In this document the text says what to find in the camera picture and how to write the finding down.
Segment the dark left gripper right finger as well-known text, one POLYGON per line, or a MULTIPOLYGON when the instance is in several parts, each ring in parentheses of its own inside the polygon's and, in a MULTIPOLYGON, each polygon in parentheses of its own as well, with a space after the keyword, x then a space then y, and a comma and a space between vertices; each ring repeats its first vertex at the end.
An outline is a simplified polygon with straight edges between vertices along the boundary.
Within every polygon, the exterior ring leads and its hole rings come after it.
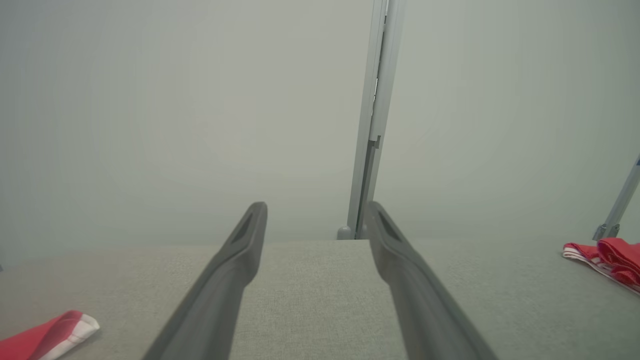
POLYGON ((388 285, 410 360, 495 360, 480 331, 378 202, 365 209, 378 274, 388 285))

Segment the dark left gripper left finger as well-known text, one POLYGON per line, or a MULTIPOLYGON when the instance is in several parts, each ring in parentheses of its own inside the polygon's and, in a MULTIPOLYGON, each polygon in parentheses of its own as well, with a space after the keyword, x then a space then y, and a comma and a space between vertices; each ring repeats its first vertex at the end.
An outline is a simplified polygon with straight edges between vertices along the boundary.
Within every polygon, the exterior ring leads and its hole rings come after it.
POLYGON ((227 360, 243 292, 259 270, 268 207, 254 202, 144 354, 146 360, 227 360))

